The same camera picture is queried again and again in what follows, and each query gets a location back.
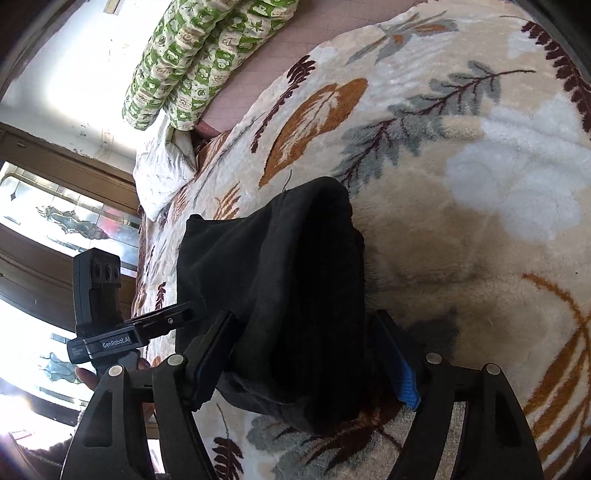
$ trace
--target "finger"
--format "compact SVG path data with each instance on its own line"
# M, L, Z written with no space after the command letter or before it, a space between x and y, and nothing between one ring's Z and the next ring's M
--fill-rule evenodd
M84 385L94 391L99 384L99 377L86 368L74 368L74 373Z
M153 403L142 404L142 409L144 410L144 420L146 421L150 419L156 410Z
M138 361L138 370L146 370L148 368L150 368L150 362L145 358L140 358Z

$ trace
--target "window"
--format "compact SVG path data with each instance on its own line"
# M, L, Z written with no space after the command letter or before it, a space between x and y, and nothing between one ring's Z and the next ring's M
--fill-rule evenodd
M138 217L10 163L0 170L0 223L71 257L89 248L113 253L122 273L136 276Z
M84 410L92 392L68 374L73 365L68 362L65 341L74 338L74 333L31 317L2 300L0 330L0 378L4 382L71 409L74 418L76 411ZM91 364L81 367L92 369ZM74 432L72 426L34 414L26 399L4 395L0 395L0 429L33 448L48 448Z

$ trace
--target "frosted glass window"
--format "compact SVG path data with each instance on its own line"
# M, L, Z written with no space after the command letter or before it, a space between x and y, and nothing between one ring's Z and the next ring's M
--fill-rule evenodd
M113 253L122 273L136 276L138 217L10 163L0 170L0 223L72 257L89 248Z

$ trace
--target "human hand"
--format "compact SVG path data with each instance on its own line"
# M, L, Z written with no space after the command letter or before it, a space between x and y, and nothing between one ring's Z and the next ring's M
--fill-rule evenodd
M157 356L154 361L152 362L152 367L157 367L160 363L160 357ZM146 370L150 368L150 363L145 358L140 358L138 361L138 370ZM80 379L84 385L90 388L92 391L96 390L96 387L99 384L99 377L98 375L94 374L90 370L86 368L74 368L74 373ZM144 411L144 420L148 420L154 414L154 404L153 403L144 403L142 404L142 409Z

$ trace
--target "bed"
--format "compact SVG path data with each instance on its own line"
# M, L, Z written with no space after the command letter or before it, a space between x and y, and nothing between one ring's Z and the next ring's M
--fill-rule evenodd
M546 478L591 434L591 87L517 6L417 5L316 47L200 153L144 218L134 315L176 302L185 222L248 216L333 176L365 237L366 305L454 364L502 367ZM174 333L147 358L174 352ZM458 405L438 478L457 448ZM385 479L413 414L375 406L330 437L238 410L195 414L224 478Z

